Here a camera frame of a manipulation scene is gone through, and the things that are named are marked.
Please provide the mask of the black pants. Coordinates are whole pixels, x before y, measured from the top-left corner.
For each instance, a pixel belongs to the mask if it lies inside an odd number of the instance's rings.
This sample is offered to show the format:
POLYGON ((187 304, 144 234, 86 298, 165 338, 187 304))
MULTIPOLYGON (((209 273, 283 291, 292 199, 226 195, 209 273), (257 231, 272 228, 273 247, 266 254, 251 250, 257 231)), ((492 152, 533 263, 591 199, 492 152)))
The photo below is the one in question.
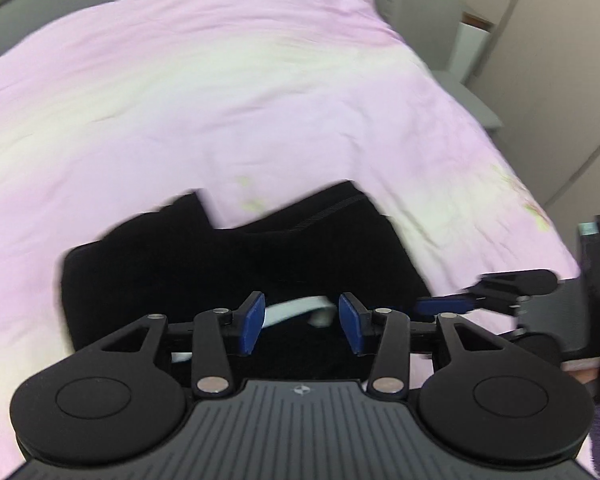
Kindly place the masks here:
POLYGON ((429 294, 391 222, 349 181, 234 229, 216 228, 198 194, 185 194, 74 248, 60 278, 76 349, 148 314, 189 322, 253 292, 268 304, 350 292, 404 313, 429 294))

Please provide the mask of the pink floral bed cover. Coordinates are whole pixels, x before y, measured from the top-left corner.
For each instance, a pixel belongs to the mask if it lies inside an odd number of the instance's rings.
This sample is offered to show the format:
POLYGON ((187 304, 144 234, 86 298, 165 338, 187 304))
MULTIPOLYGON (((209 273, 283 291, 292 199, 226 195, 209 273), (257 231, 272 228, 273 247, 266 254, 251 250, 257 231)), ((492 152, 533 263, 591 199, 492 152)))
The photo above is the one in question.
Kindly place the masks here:
POLYGON ((8 404, 69 352, 61 256, 181 192, 224 228, 351 180, 434 292, 579 268, 467 110, 372 0, 118 0, 0 57, 0 479, 8 404))

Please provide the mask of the beige wardrobe cabinets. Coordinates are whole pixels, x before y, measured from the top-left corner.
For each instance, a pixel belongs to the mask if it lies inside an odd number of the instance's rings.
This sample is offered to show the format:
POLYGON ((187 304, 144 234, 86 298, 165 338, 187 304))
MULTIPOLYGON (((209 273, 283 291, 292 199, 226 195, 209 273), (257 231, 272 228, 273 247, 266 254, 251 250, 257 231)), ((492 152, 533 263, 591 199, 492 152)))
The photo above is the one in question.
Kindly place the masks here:
POLYGON ((514 0, 470 88, 543 205, 600 145, 600 0, 514 0))

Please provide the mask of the grey chair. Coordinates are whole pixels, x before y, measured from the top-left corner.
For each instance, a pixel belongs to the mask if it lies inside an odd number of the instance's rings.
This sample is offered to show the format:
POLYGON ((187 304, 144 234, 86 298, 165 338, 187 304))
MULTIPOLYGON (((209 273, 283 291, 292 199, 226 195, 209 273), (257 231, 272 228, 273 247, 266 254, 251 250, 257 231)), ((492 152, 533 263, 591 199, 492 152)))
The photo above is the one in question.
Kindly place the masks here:
POLYGON ((390 25, 440 86, 493 134, 503 125, 501 119, 449 70, 465 9, 465 0, 393 0, 390 25))

